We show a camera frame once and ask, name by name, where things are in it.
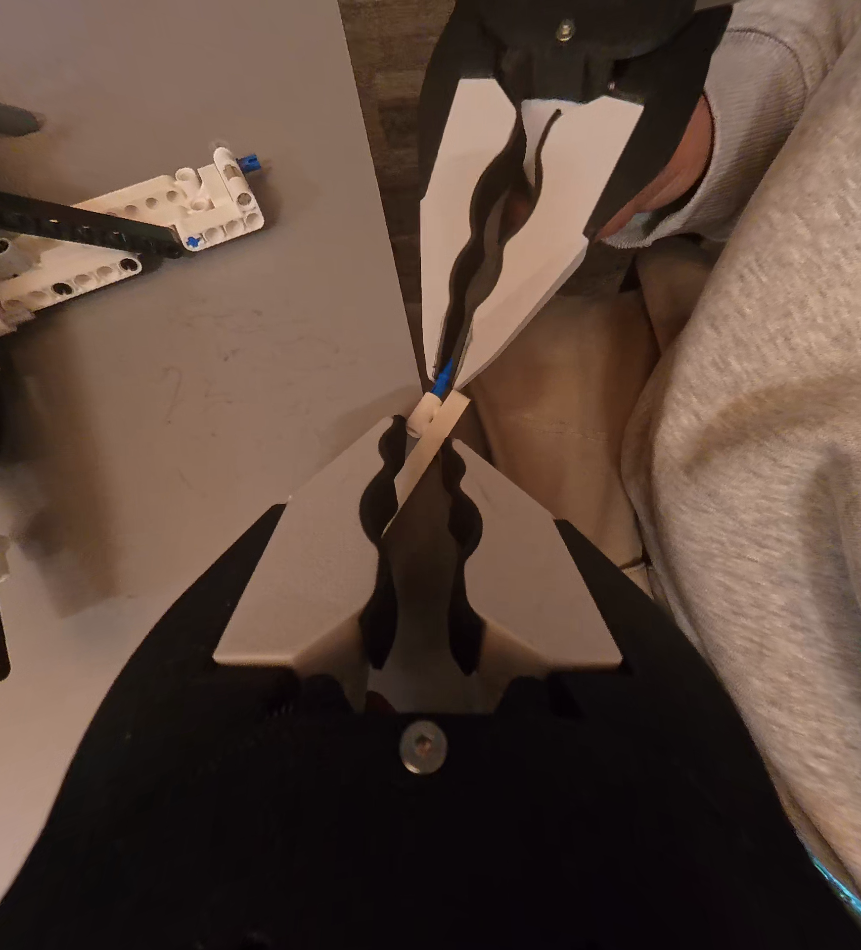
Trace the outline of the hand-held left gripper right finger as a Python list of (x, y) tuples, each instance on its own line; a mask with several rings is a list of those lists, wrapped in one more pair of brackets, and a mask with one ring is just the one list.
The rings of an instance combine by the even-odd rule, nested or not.
[(445, 442), (441, 474), (457, 548), (448, 635), (460, 671), (616, 669), (622, 655), (552, 515), (459, 440)]

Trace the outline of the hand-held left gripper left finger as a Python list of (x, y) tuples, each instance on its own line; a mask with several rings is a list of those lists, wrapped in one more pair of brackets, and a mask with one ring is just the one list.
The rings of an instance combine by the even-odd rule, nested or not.
[(224, 667), (369, 671), (360, 618), (377, 587), (379, 550), (362, 522), (365, 491), (394, 479), (408, 434), (381, 419), (286, 503), (213, 658)]

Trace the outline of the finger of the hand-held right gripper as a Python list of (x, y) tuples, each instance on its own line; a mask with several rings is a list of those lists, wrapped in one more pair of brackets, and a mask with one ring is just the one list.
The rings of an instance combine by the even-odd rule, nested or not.
[(531, 268), (508, 241), (498, 281), (477, 311), (466, 306), (485, 260), (487, 220), (520, 170), (525, 141), (518, 108), (494, 77), (461, 78), (420, 203), (422, 333), (429, 389), (464, 386), (488, 366), (531, 315)]
[(589, 245), (585, 228), (642, 114), (642, 105), (610, 97), (582, 104), (538, 101), (519, 111), (524, 134), (524, 118), (546, 120), (534, 150), (535, 206), (508, 239), (523, 234), (527, 247), (519, 254), (531, 268), (531, 315), (496, 357), (579, 267)]

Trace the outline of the long white lego beam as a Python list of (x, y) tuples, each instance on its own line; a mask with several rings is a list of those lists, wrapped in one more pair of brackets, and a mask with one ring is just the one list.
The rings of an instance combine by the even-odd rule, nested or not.
[(445, 398), (427, 392), (411, 412), (406, 421), (411, 443), (405, 449), (403, 465), (394, 478), (397, 510), (391, 517), (392, 521), (403, 512), (409, 496), (469, 404), (469, 398), (459, 390), (451, 390)]

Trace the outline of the zebra striped lego helicopter model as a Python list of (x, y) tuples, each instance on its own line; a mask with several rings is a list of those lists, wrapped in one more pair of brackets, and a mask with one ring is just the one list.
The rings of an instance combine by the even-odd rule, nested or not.
[[(0, 192), (0, 339), (40, 312), (264, 226), (247, 180), (258, 158), (214, 149), (204, 166), (181, 168), (66, 206)], [(4, 437), (0, 389), (0, 451)], [(10, 672), (0, 613), (0, 682)]]

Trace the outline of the person's right forearm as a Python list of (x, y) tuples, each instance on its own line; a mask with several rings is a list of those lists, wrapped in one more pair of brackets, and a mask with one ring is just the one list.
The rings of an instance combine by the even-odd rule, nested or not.
[(861, 1), (737, 2), (699, 95), (713, 116), (706, 172), (673, 205), (635, 216), (602, 242), (640, 249), (683, 235), (729, 238), (860, 24)]

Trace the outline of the person's right hand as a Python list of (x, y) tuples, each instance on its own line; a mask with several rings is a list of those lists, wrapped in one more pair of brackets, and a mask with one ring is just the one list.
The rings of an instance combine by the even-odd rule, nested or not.
[(713, 116), (707, 96), (702, 94), (669, 162), (599, 231), (597, 238), (609, 238), (635, 216), (658, 212), (696, 188), (708, 168), (713, 139)]

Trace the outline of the person in grey hoodie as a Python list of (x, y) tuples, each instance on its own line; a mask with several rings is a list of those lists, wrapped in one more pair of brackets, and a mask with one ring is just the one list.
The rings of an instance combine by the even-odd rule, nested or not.
[(699, 183), (614, 236), (724, 244), (638, 403), (653, 571), (861, 900), (861, 2), (737, 2)]

